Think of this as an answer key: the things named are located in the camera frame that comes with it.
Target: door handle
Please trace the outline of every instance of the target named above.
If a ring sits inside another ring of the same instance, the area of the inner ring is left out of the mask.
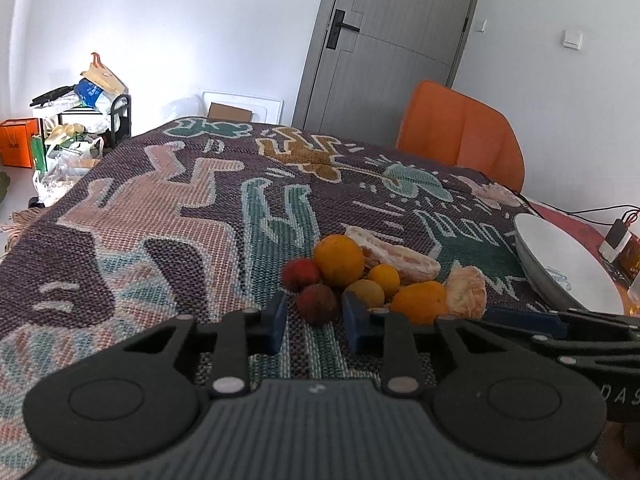
[[[335,9],[334,20],[331,23],[331,29],[329,30],[329,38],[326,40],[326,47],[331,50],[335,50],[338,46],[338,38],[340,38],[340,30],[346,28],[353,32],[360,32],[358,27],[344,23],[345,12],[340,9]]]

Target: door frame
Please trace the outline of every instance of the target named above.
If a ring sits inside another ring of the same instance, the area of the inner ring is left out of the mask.
[[[291,125],[294,128],[299,128],[300,130],[304,128],[306,114],[309,110],[311,92],[313,91],[314,84],[316,82],[316,73],[320,67],[320,57],[322,56],[322,50],[324,49],[326,35],[331,27],[331,18],[334,13],[335,1],[336,0],[320,0],[320,7],[318,9],[318,15],[316,16],[316,24],[314,25],[311,42],[309,43],[309,50],[306,54],[305,68],[302,71],[298,98],[296,99],[296,107],[293,111],[293,120],[291,121]],[[465,28],[460,36],[460,42],[458,43],[458,49],[456,50],[456,57],[453,60],[449,77],[447,78],[448,88],[451,88],[453,85],[456,73],[458,72],[462,53],[465,50],[466,40],[469,36],[469,31],[472,28],[477,3],[478,0],[471,0],[469,2],[469,8],[466,12]]]

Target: small yellow fruit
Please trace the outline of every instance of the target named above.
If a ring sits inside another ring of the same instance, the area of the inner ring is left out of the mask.
[[[413,324],[433,324],[449,313],[447,293],[441,283],[423,282],[406,286],[394,296],[389,306],[393,312],[402,312]]]
[[[400,289],[400,274],[395,267],[387,264],[380,264],[373,267],[367,276],[372,282],[376,282],[385,291],[385,299],[391,300],[394,294]]]
[[[314,261],[325,285],[344,288],[356,282],[364,272],[360,246],[345,235],[329,235],[318,242]]]
[[[367,305],[367,308],[379,308],[385,304],[385,291],[371,280],[358,280],[351,283],[344,291],[355,294]]]

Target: patterned blanket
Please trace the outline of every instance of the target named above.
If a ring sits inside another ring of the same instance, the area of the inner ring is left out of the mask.
[[[178,314],[262,307],[284,263],[347,225],[431,255],[441,281],[480,267],[489,306],[544,310],[514,249],[525,211],[473,170],[294,128],[185,118],[129,140],[0,266],[0,478],[36,460],[21,409],[39,379]],[[280,354],[251,372],[376,381],[380,364],[351,355],[340,319],[312,329],[290,305]]]

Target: chair backrest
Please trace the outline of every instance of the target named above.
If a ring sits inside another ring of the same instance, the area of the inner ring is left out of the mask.
[[[522,190],[524,160],[509,121],[497,110],[437,83],[418,85],[396,148],[482,171],[514,191]]]

